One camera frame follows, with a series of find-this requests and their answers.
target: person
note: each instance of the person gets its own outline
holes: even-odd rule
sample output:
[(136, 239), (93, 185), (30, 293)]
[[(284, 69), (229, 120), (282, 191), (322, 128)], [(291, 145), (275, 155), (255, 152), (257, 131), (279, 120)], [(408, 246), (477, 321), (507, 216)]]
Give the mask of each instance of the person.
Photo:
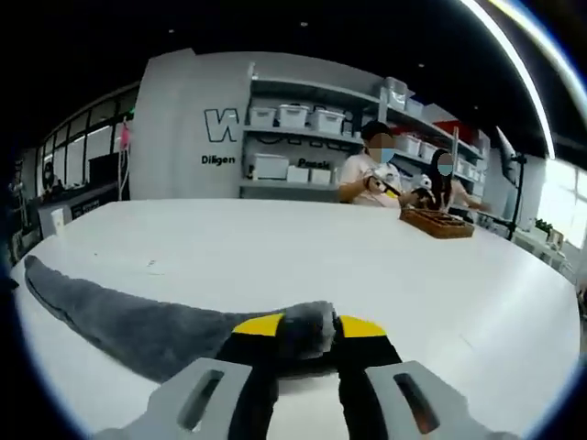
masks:
[(432, 209), (446, 213), (453, 204), (466, 204), (472, 209), (490, 211), (488, 204), (475, 202), (462, 183), (453, 178), (452, 156), (446, 150), (435, 151), (426, 175), (432, 182)]
[(394, 165), (388, 164), (391, 179), (387, 182), (397, 190), (397, 196), (390, 196), (377, 184), (371, 173), (381, 164), (374, 159), (378, 149), (391, 149), (393, 138), (388, 126), (382, 122), (370, 121), (360, 131), (363, 140), (361, 153), (350, 156), (342, 167), (338, 186), (339, 200), (343, 203), (400, 208), (417, 203), (417, 195), (402, 191), (400, 173)]
[(43, 169), (43, 195), (42, 199), (47, 200), (52, 194), (60, 193), (63, 190), (61, 180), (53, 172), (53, 163), (47, 162)]

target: white wall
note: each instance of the white wall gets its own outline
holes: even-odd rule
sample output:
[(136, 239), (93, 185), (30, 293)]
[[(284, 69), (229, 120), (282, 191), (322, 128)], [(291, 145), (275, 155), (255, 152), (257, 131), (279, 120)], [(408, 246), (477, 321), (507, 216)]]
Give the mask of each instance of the white wall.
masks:
[[(249, 65), (259, 76), (330, 83), (370, 93), (382, 78), (330, 61), (269, 52), (195, 55), (179, 50), (151, 59), (135, 111), (132, 199), (237, 197)], [(203, 156), (234, 158), (205, 165)]]

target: gray plush toy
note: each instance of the gray plush toy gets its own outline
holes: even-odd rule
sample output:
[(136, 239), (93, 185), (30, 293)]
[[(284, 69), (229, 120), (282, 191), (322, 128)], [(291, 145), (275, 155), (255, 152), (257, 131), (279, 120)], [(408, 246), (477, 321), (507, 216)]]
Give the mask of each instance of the gray plush toy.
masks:
[(213, 358), (233, 328), (251, 318), (284, 313), (283, 360), (318, 358), (330, 349), (336, 319), (329, 302), (307, 302), (266, 313), (223, 313), (157, 302), (73, 280), (38, 258), (25, 259), (30, 292), (74, 332), (138, 374), (164, 382), (198, 358)]

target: shelf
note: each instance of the shelf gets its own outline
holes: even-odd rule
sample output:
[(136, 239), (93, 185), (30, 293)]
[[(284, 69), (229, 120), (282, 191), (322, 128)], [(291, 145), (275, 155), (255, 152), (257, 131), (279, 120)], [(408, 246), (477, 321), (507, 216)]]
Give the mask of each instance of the shelf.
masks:
[[(387, 120), (408, 126), (418, 133), (431, 138), (433, 141), (439, 142), (442, 146), (452, 149), (452, 135), (430, 122), (423, 121), (407, 114), (405, 111), (392, 108), (389, 105), (387, 106)], [(459, 141), (459, 151), (463, 152), (467, 159), (484, 159), (480, 152), (462, 140)]]
[(268, 189), (284, 189), (284, 190), (304, 190), (304, 191), (324, 191), (335, 192), (338, 187), (335, 184), (321, 185), (318, 183), (299, 183), (294, 181), (272, 181), (262, 180), (253, 181), (243, 179), (240, 182), (241, 188), (268, 188)]
[[(424, 160), (424, 159), (422, 159), (419, 156), (414, 156), (412, 154), (405, 153), (405, 152), (403, 152), (401, 150), (398, 150), (398, 149), (394, 152), (393, 157), (394, 158), (397, 157), (397, 158), (409, 160), (410, 162), (413, 162), (416, 165), (420, 165), (420, 166), (422, 166), (422, 165), (430, 165), (430, 162), (428, 162), (427, 160)], [(454, 176), (455, 177), (458, 177), (459, 179), (464, 180), (466, 182), (477, 183), (477, 181), (474, 181), (470, 177), (465, 176), (464, 174), (461, 174), (459, 172), (455, 172), (454, 173)]]
[(346, 110), (372, 106), (377, 113), (379, 98), (365, 93), (354, 92), (333, 85), (288, 78), (253, 78), (251, 92), (254, 96), (279, 96), (295, 102), (312, 101), (342, 107)]
[[(378, 97), (365, 93), (322, 84), (320, 82), (309, 82), (290, 78), (253, 78), (251, 82), (251, 93), (258, 97), (279, 96), (295, 102), (311, 101), (342, 107), (344, 109), (370, 108), (374, 114), (377, 113), (380, 104)], [(447, 133), (430, 122), (409, 115), (405, 111), (397, 110), (389, 105), (387, 106), (387, 119), (391, 122), (408, 126), (429, 137), (431, 140), (449, 149), (452, 148), (452, 134)], [(459, 151), (469, 160), (485, 159), (476, 148), (471, 147), (462, 140), (459, 141)]]
[(287, 126), (244, 126), (243, 131), (245, 133), (261, 133), (271, 134), (284, 137), (297, 137), (297, 138), (312, 138), (318, 140), (330, 140), (339, 144), (346, 145), (358, 145), (362, 146), (362, 139), (356, 139), (354, 137), (333, 135), (329, 133), (322, 133), (319, 131), (313, 131), (308, 128), (289, 128)]

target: white storage bin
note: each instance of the white storage bin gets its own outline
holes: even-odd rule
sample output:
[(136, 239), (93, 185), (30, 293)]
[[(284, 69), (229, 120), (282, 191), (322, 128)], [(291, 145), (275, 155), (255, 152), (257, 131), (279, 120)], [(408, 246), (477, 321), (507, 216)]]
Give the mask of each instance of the white storage bin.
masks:
[(420, 139), (410, 135), (401, 135), (395, 138), (395, 147), (412, 156), (420, 154)]
[(422, 117), (422, 111), (424, 110), (424, 105), (418, 103), (413, 99), (408, 99), (405, 102), (405, 112), (410, 116), (417, 117), (420, 119)]
[(405, 82), (396, 80), (395, 78), (385, 79), (388, 90), (388, 101), (392, 108), (397, 110), (405, 110), (405, 101), (407, 99), (407, 84)]
[(340, 183), (340, 177), (342, 175), (342, 168), (336, 167), (332, 170), (332, 179), (330, 181), (338, 185)]
[(287, 169), (290, 161), (284, 156), (276, 154), (255, 154), (255, 176), (257, 179), (277, 179), (284, 181), (287, 178)]
[(304, 105), (279, 106), (279, 125), (288, 128), (305, 128), (309, 108)]
[(330, 175), (330, 170), (317, 170), (313, 168), (310, 170), (310, 182), (319, 185), (329, 185)]
[(308, 183), (310, 170), (308, 168), (298, 168), (291, 165), (287, 169), (287, 181), (296, 183)]
[(477, 176), (477, 169), (472, 164), (467, 163), (465, 165), (465, 172), (467, 173), (467, 177), (469, 177), (469, 179), (475, 180), (475, 177)]
[(463, 159), (458, 158), (457, 159), (457, 173), (458, 174), (465, 174), (465, 166), (466, 163)]
[(342, 113), (316, 110), (310, 116), (310, 126), (315, 131), (339, 135), (342, 129), (342, 121), (344, 120), (345, 116)]
[(428, 144), (427, 142), (422, 142), (420, 144), (420, 157), (423, 160), (425, 160), (426, 162), (431, 162), (432, 156), (434, 156), (434, 153), (437, 151), (437, 149), (438, 148), (436, 148), (432, 144)]
[(273, 127), (276, 108), (270, 107), (251, 107), (250, 124), (253, 127)]

